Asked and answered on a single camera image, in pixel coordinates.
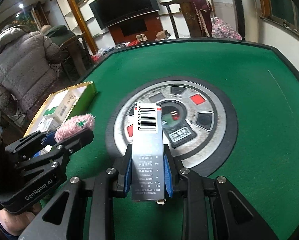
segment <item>black tv screen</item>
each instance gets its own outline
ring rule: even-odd
[[[101,29],[159,10],[156,0],[95,0],[90,7]]]

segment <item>human hand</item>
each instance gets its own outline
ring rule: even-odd
[[[9,234],[19,236],[41,209],[42,206],[39,202],[32,206],[30,212],[24,212],[20,215],[13,215],[6,209],[2,209],[0,210],[0,223]]]

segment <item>pink sponge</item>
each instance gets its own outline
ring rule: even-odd
[[[93,130],[94,125],[95,117],[91,114],[73,116],[57,129],[55,133],[55,141],[59,143],[84,129]]]

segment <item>person in gray jacket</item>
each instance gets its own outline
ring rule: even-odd
[[[51,93],[66,87],[49,66],[61,60],[60,48],[43,33],[6,26],[0,34],[1,110],[32,120]]]

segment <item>scratch on table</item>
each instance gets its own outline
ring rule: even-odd
[[[283,94],[283,96],[284,96],[284,98],[285,98],[285,100],[286,100],[286,103],[288,104],[288,107],[289,107],[289,109],[291,110],[291,113],[293,113],[293,111],[292,111],[292,109],[291,109],[291,106],[290,106],[290,104],[288,103],[288,100],[287,100],[287,98],[286,98],[286,96],[285,96],[285,94],[284,94],[284,92],[283,92],[281,86],[278,84],[277,80],[274,78],[273,74],[269,71],[269,69],[267,69],[267,70],[268,70],[268,72],[270,73],[270,75],[272,76],[272,78],[275,80],[275,82],[276,82],[277,86],[279,87],[279,89],[281,90],[281,92],[282,92],[282,94]]]

